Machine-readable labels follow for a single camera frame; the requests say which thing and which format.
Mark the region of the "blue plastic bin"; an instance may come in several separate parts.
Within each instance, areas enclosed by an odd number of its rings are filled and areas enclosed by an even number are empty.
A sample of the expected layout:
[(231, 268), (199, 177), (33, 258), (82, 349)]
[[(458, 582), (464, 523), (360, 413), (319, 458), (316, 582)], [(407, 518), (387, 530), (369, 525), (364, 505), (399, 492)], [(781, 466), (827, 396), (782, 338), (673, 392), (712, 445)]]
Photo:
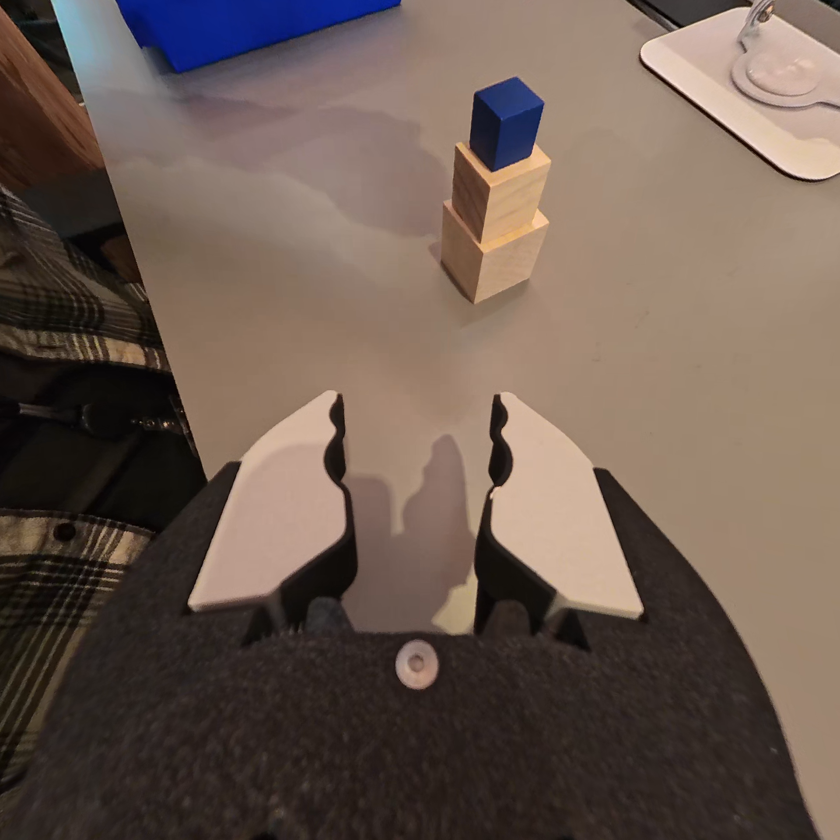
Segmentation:
[(118, 1), (141, 48), (185, 72), (282, 43), (399, 1)]

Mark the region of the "medium plain wooden cube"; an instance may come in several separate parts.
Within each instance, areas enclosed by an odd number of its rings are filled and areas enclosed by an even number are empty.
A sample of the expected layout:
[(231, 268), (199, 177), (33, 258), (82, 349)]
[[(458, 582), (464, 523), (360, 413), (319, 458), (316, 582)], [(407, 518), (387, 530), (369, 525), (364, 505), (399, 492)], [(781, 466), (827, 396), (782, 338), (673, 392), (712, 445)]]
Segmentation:
[(534, 219), (550, 165), (534, 145), (529, 157), (491, 171), (466, 143), (457, 143), (453, 208), (481, 244), (508, 235)]

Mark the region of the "brown wooden cabinet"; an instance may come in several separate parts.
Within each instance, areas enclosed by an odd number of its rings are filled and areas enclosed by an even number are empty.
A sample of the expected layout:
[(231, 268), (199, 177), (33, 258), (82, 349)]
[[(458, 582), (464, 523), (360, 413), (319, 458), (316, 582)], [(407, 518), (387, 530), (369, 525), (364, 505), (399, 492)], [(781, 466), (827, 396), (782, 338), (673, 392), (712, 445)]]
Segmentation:
[(2, 2), (1, 180), (61, 240), (142, 282), (51, 2)]

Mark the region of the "large plain wooden cube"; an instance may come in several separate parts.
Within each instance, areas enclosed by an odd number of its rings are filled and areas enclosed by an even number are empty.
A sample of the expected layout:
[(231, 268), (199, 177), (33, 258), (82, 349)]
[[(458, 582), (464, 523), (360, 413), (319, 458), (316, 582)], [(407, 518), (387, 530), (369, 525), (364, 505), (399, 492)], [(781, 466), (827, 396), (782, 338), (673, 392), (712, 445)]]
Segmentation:
[(549, 224), (537, 209), (531, 222), (481, 244), (448, 199), (443, 210), (441, 265), (471, 303), (480, 303), (530, 278)]

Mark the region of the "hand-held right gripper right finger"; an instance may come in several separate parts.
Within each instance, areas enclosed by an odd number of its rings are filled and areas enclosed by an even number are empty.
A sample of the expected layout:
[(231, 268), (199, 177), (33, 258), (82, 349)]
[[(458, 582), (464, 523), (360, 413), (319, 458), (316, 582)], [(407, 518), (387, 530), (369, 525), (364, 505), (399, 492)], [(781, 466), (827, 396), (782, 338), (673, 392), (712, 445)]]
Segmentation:
[(590, 459), (510, 392), (493, 396), (491, 486), (476, 535), (475, 632), (520, 603), (533, 632), (569, 611), (644, 614)]

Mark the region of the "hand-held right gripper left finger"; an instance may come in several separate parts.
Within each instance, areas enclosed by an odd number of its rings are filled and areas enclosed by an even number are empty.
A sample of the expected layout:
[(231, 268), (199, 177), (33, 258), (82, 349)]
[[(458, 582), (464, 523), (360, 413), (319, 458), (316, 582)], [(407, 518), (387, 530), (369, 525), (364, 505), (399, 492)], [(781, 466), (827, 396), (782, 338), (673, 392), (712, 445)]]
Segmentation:
[(189, 595), (192, 613), (261, 607), (274, 624), (302, 624), (316, 599), (343, 599), (359, 569), (344, 437), (343, 396), (323, 392), (249, 448)]

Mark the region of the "blue wooden cube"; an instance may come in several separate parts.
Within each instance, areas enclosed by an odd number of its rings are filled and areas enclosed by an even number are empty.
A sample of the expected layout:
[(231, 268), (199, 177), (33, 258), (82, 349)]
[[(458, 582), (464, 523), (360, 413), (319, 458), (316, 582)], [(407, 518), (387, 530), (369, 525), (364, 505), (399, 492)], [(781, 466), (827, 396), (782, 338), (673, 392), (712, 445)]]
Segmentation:
[(491, 172), (532, 153), (544, 102), (519, 77), (477, 90), (472, 101), (469, 147)]

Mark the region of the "white document stand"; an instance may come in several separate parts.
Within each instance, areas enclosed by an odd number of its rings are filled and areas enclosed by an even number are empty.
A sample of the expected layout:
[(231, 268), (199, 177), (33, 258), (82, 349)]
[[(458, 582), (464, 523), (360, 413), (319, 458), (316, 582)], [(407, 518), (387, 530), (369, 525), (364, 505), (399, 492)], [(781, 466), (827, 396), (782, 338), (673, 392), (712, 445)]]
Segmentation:
[(838, 2), (727, 5), (649, 40), (642, 64), (780, 172), (838, 176)]

